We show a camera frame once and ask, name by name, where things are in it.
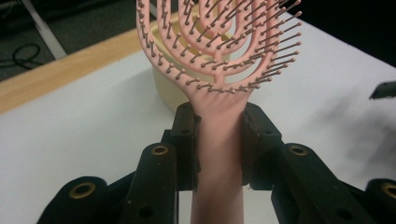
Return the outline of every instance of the black cable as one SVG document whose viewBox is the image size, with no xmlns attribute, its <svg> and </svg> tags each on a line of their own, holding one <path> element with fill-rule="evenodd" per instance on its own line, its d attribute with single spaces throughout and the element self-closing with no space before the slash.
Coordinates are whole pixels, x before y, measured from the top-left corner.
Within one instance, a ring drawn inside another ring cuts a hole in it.
<svg viewBox="0 0 396 224">
<path fill-rule="evenodd" d="M 35 52 L 33 53 L 33 55 L 31 55 L 27 58 L 18 58 L 18 54 L 20 53 L 20 51 L 22 51 L 23 49 L 27 49 L 27 48 L 35 48 Z M 12 53 L 12 59 L 0 60 L 0 69 L 7 68 L 7 67 L 19 66 L 26 70 L 30 70 L 30 69 L 35 68 L 36 66 L 35 67 L 28 66 L 27 65 L 28 63 L 35 64 L 37 66 L 42 65 L 43 63 L 38 63 L 38 62 L 34 61 L 34 58 L 38 56 L 40 51 L 41 51 L 41 48 L 37 44 L 22 45 L 14 50 L 14 52 Z"/>
</svg>

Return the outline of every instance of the hairbrush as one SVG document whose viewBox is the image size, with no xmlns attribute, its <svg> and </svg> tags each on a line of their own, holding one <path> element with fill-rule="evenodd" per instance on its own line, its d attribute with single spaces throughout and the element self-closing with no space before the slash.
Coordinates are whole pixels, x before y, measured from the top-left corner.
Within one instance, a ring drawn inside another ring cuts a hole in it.
<svg viewBox="0 0 396 224">
<path fill-rule="evenodd" d="M 290 21 L 302 13 L 290 16 L 285 12 L 301 1 L 288 2 L 202 0 L 196 6 L 191 0 L 179 0 L 178 19 L 173 21 L 171 0 L 157 0 L 159 35 L 181 65 L 177 67 L 166 60 L 154 41 L 149 0 L 136 1 L 143 51 L 152 65 L 187 95 L 194 113 L 201 117 L 196 143 L 201 171 L 192 195 L 191 223 L 243 223 L 241 113 L 249 95 L 280 75 L 299 54 L 294 49 L 301 45 L 295 41 L 301 33 L 293 30 L 301 23 Z M 179 32 L 174 31 L 174 22 L 178 22 Z M 223 60 L 244 45 L 247 49 L 239 58 Z M 240 80 L 225 81 L 251 67 L 252 72 Z M 212 77 L 212 81 L 191 77 L 186 69 Z"/>
</svg>

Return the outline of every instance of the floor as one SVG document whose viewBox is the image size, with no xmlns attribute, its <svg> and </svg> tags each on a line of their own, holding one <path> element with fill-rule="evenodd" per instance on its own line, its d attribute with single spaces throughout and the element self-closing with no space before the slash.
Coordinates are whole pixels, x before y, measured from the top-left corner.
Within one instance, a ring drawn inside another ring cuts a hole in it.
<svg viewBox="0 0 396 224">
<path fill-rule="evenodd" d="M 0 7 L 0 81 L 54 60 L 27 10 L 14 2 L 0 5 L 8 5 Z M 67 54 L 135 28 L 134 0 L 32 3 Z"/>
</svg>

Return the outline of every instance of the hairbrush head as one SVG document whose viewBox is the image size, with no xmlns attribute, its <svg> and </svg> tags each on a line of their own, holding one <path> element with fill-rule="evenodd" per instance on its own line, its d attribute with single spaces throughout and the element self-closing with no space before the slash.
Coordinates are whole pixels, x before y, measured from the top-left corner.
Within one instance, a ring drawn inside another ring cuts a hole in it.
<svg viewBox="0 0 396 224">
<path fill-rule="evenodd" d="M 284 7 L 288 1 L 207 0 L 199 3 L 199 15 L 193 16 L 194 3 L 191 0 L 180 0 L 177 20 L 180 32 L 178 33 L 172 29 L 169 13 L 171 1 L 157 1 L 159 34 L 165 47 L 183 67 L 212 76 L 212 85 L 191 79 L 189 74 L 170 65 L 159 52 L 149 29 L 149 16 L 145 16 L 149 14 L 149 0 L 137 0 L 137 27 L 140 41 L 151 63 L 188 96 L 195 91 L 250 92 L 257 89 L 261 83 L 268 81 L 264 76 L 280 74 L 277 72 L 279 69 L 295 61 L 292 59 L 276 62 L 277 59 L 296 55 L 296 53 L 282 55 L 279 53 L 301 44 L 301 42 L 289 44 L 301 33 L 281 38 L 301 25 L 298 22 L 284 28 L 288 21 L 301 15 L 301 12 L 298 12 L 285 20 L 280 19 L 286 17 L 283 16 L 285 12 L 301 3 L 300 0 L 296 0 L 288 7 Z M 224 34 L 230 33 L 233 22 L 235 22 L 233 35 L 227 37 Z M 245 44 L 248 46 L 242 56 L 232 61 L 222 60 L 224 55 L 236 52 Z M 234 83 L 224 82 L 225 77 L 239 74 L 250 66 L 256 68 L 244 79 Z"/>
</svg>

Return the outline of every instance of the round hole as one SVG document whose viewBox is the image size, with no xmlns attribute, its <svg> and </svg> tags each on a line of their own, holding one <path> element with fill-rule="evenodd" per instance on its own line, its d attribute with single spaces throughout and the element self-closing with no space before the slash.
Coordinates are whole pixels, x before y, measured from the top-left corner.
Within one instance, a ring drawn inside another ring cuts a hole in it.
<svg viewBox="0 0 396 224">
<path fill-rule="evenodd" d="M 396 185 L 390 183 L 383 183 L 382 190 L 389 196 L 396 199 Z"/>
<path fill-rule="evenodd" d="M 152 217 L 154 215 L 154 210 L 148 205 L 143 206 L 139 210 L 139 216 L 142 218 Z"/>
<path fill-rule="evenodd" d="M 166 154 L 168 152 L 168 150 L 169 149 L 166 146 L 158 146 L 158 147 L 155 147 L 154 149 L 152 149 L 151 153 L 156 156 L 161 156 L 163 154 Z"/>
<path fill-rule="evenodd" d="M 343 220 L 352 220 L 353 218 L 352 214 L 344 208 L 337 208 L 336 213 Z"/>
<path fill-rule="evenodd" d="M 297 156 L 306 156 L 308 154 L 306 149 L 300 147 L 291 147 L 290 152 Z"/>
<path fill-rule="evenodd" d="M 69 196 L 73 199 L 82 199 L 93 193 L 96 186 L 92 182 L 84 182 L 75 185 L 69 192 Z"/>
</svg>

